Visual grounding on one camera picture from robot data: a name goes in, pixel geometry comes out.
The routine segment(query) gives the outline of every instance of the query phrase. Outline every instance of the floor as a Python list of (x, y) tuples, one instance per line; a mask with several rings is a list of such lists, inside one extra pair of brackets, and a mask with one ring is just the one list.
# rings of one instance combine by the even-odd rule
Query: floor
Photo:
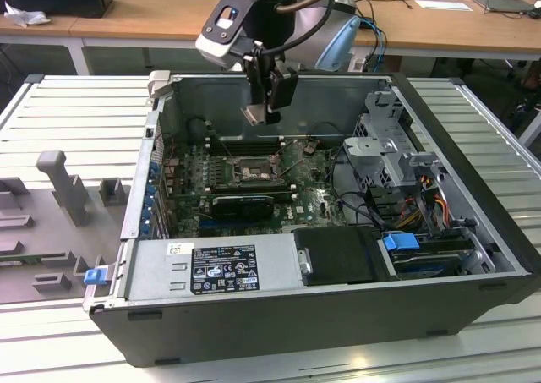
[[(75, 74), (68, 51), (63, 47), (4, 45), (2, 49), (5, 55), (0, 54), (0, 111), (27, 74)], [(196, 50), (151, 49), (153, 67), (148, 69), (142, 51), (137, 48), (87, 49), (96, 74), (148, 74), (156, 69), (190, 73), (220, 71)], [(410, 77), (427, 77), (430, 73), (434, 77), (457, 77), (461, 75), (459, 64), (456, 59), (438, 59), (434, 65), (431, 57), (405, 57), (402, 72)], [(527, 69), (516, 69), (511, 79), (509, 71), (503, 61), (476, 60), (471, 73), (464, 77), (473, 92), (507, 125), (511, 123), (510, 113), (521, 97), (516, 83)], [(532, 149), (541, 154), (541, 142), (535, 142)]]

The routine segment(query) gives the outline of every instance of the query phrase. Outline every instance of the metal frame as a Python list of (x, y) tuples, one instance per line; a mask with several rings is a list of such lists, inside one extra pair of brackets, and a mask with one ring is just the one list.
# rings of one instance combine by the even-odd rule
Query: metal frame
[[(55, 45), (67, 47), (69, 54), (79, 75), (93, 74), (92, 67), (85, 55), (85, 47), (141, 47), (162, 49), (195, 49), (195, 40), (176, 39), (121, 39), (121, 38), (96, 38), (77, 36), (28, 36), (28, 35), (0, 35), (0, 42), (25, 44), (25, 45)], [(363, 60), (370, 54), (372, 47), (353, 47), (353, 59)], [(502, 51), (474, 51), (444, 49), (416, 49), (407, 47), (389, 47), (388, 55), (397, 56), (420, 56), (420, 57), (458, 57), (458, 58), (482, 58), (482, 59), (510, 59), (510, 60), (539, 60), (539, 53), (530, 52), (502, 52)]]

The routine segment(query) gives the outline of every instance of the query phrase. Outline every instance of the motherboard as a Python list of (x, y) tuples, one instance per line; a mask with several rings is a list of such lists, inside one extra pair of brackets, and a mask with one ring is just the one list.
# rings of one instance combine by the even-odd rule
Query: motherboard
[(165, 161), (176, 238), (290, 233), (345, 225), (331, 191), (336, 148), (307, 139), (191, 145)]

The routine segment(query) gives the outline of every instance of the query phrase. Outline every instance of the paper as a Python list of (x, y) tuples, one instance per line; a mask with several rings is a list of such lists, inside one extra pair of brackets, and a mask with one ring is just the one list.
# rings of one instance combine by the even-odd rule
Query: paper
[(456, 3), (454, 1), (431, 1), (415, 0), (421, 8), (425, 9), (446, 9), (450, 11), (473, 11), (465, 3)]
[(6, 2), (4, 4), (6, 5), (6, 12), (3, 13), (3, 16), (16, 25), (26, 28), (27, 25), (39, 25), (51, 22), (42, 11), (26, 12), (22, 9), (13, 8)]

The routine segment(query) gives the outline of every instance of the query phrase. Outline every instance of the sticker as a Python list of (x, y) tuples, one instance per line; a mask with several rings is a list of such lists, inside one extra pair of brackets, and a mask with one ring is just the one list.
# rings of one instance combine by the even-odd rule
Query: sticker
[(191, 254), (193, 248), (193, 242), (168, 243), (167, 254)]
[(193, 294), (248, 292), (260, 289), (254, 245), (194, 248), (193, 243), (170, 243), (170, 245), (183, 244), (191, 245), (190, 290)]
[(10, 267), (10, 266), (22, 266), (23, 262), (18, 260), (6, 260), (5, 262), (0, 262), (0, 267)]

